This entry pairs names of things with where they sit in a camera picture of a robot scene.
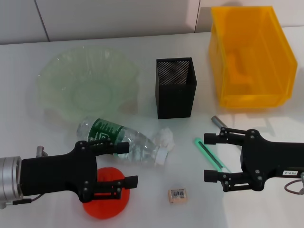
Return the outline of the red-orange toy orange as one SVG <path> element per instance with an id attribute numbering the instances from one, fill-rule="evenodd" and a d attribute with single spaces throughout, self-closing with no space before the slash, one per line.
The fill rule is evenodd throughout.
<path id="1" fill-rule="evenodd" d="M 114 167 L 100 168 L 97 171 L 98 182 L 124 179 L 124 174 Z M 96 219 L 110 219 L 121 213 L 129 202 L 130 190 L 122 189 L 121 199 L 93 200 L 83 203 L 87 214 Z"/>

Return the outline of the yellow translucent plastic bin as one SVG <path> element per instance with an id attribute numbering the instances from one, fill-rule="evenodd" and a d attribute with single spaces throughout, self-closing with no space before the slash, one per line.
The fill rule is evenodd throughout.
<path id="1" fill-rule="evenodd" d="M 291 96 L 297 61 L 271 6 L 211 8 L 209 61 L 219 105 L 275 108 Z"/>

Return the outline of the silver glitter pen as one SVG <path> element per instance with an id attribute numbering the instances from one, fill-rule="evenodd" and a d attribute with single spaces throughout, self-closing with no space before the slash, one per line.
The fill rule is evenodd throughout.
<path id="1" fill-rule="evenodd" d="M 227 127 L 217 116 L 213 116 L 211 121 L 219 128 Z"/>

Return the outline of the black mesh pen holder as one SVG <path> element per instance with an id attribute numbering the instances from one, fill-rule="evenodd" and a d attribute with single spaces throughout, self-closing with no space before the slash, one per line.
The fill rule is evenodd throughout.
<path id="1" fill-rule="evenodd" d="M 156 60 L 158 119 L 191 117 L 197 80 L 191 57 Z"/>

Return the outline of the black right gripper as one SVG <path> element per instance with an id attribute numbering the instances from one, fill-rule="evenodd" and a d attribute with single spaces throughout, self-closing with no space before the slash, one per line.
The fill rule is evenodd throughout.
<path id="1" fill-rule="evenodd" d="M 207 145 L 242 145 L 243 172 L 227 173 L 204 170 L 204 181 L 220 182 L 224 192 L 238 190 L 262 191 L 270 178 L 301 178 L 304 173 L 304 143 L 271 142 L 257 130 L 221 127 L 220 133 L 205 133 Z"/>

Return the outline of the clear green-label water bottle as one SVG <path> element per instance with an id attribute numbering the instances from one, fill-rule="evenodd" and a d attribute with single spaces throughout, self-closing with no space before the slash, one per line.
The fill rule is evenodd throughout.
<path id="1" fill-rule="evenodd" d="M 128 142 L 129 152 L 114 156 L 125 163 L 164 165 L 168 150 L 156 145 L 144 134 L 100 118 L 87 117 L 78 125 L 78 140 L 95 141 L 110 138 L 114 144 Z"/>

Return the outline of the beige eraser with barcode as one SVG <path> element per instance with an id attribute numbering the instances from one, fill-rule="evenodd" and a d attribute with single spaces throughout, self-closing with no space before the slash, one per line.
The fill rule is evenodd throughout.
<path id="1" fill-rule="evenodd" d="M 185 188 L 168 190 L 168 199 L 171 204 L 186 203 L 188 194 Z"/>

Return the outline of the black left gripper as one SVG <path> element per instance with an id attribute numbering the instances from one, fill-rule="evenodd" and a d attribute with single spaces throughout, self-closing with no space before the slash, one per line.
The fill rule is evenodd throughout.
<path id="1" fill-rule="evenodd" d="M 105 154 L 127 154 L 129 143 L 114 144 L 101 139 L 78 141 L 74 149 L 63 155 L 23 159 L 20 187 L 24 196 L 60 191 L 74 192 L 81 202 L 91 200 L 120 200 L 122 189 L 135 189 L 138 176 L 120 180 L 97 180 L 96 157 Z"/>

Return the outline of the translucent green glass fruit plate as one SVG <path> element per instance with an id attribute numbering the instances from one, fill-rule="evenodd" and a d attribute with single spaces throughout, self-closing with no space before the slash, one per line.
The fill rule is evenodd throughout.
<path id="1" fill-rule="evenodd" d="M 62 119 L 108 117 L 133 105 L 139 69 L 122 52 L 101 45 L 79 46 L 53 57 L 37 77 L 40 105 Z"/>

